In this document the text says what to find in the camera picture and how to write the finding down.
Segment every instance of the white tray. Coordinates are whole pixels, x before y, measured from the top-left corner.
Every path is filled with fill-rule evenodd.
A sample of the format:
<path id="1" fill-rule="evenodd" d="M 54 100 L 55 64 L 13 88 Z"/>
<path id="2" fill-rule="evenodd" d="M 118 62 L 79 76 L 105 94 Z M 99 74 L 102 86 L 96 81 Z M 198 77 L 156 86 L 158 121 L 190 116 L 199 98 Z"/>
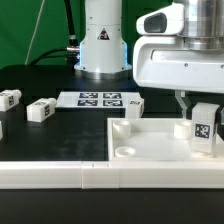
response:
<path id="1" fill-rule="evenodd" d="M 174 137 L 178 119 L 129 119 L 130 137 L 117 139 L 113 136 L 113 122 L 127 119 L 108 119 L 110 161 L 191 161 L 223 160 L 224 142 L 218 136 L 215 153 L 211 157 L 191 150 L 191 140 Z"/>

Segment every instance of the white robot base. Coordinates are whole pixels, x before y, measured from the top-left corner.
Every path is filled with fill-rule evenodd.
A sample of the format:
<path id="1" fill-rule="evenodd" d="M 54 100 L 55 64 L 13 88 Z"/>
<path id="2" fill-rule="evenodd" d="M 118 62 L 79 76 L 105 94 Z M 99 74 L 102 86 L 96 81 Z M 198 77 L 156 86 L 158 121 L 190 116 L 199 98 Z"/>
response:
<path id="1" fill-rule="evenodd" d="M 128 75 L 127 44 L 121 37 L 121 0 L 85 0 L 86 36 L 80 44 L 77 75 L 118 79 Z"/>

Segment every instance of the black table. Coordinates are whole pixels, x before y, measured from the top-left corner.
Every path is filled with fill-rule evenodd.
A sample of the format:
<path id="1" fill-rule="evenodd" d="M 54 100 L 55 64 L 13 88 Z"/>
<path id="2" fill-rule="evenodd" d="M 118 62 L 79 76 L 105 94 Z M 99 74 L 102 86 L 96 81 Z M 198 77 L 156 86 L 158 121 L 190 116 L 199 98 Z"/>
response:
<path id="1" fill-rule="evenodd" d="M 63 66 L 6 67 L 0 71 L 0 88 L 23 93 L 20 105 L 0 114 L 6 133 L 0 143 L 2 162 L 108 160 L 106 119 L 123 117 L 122 110 L 59 110 L 43 124 L 27 122 L 27 105 L 42 97 L 57 98 L 61 91 L 137 91 L 145 98 L 145 117 L 181 116 L 173 91 L 139 88 L 131 78 L 103 82 L 78 78 Z M 190 96 L 192 101 L 224 102 L 218 94 Z M 2 224 L 219 224 L 224 220 L 224 191 L 216 189 L 1 190 L 0 201 Z"/>

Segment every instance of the white cube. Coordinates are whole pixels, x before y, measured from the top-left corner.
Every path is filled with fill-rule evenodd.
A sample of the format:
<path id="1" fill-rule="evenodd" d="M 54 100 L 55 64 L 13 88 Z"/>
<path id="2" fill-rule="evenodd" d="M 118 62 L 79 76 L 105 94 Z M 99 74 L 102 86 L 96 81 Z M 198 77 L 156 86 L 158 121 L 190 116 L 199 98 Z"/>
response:
<path id="1" fill-rule="evenodd" d="M 33 122 L 42 122 L 55 113 L 56 99 L 39 99 L 27 106 L 27 120 Z"/>
<path id="2" fill-rule="evenodd" d="M 19 90 L 5 90 L 0 93 L 0 111 L 7 111 L 19 103 L 21 97 Z"/>
<path id="3" fill-rule="evenodd" d="M 144 99 L 130 100 L 125 111 L 125 118 L 140 118 L 144 112 Z"/>
<path id="4" fill-rule="evenodd" d="M 213 154 L 216 144 L 216 111 L 219 105 L 198 103 L 192 111 L 192 150 Z"/>

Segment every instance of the green wall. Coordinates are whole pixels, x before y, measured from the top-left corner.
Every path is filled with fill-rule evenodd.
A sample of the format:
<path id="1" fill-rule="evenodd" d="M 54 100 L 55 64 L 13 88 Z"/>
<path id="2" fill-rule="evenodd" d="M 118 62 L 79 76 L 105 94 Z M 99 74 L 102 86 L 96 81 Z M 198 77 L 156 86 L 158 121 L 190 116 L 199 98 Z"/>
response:
<path id="1" fill-rule="evenodd" d="M 0 1 L 0 68 L 24 64 L 42 0 Z M 122 34 L 129 46 L 129 62 L 138 39 L 138 17 L 171 4 L 171 0 L 123 0 Z M 71 0 L 77 37 L 85 35 L 84 0 Z M 63 0 L 46 0 L 30 61 L 48 50 L 68 45 L 67 20 Z M 42 64 L 65 64 L 63 59 Z"/>

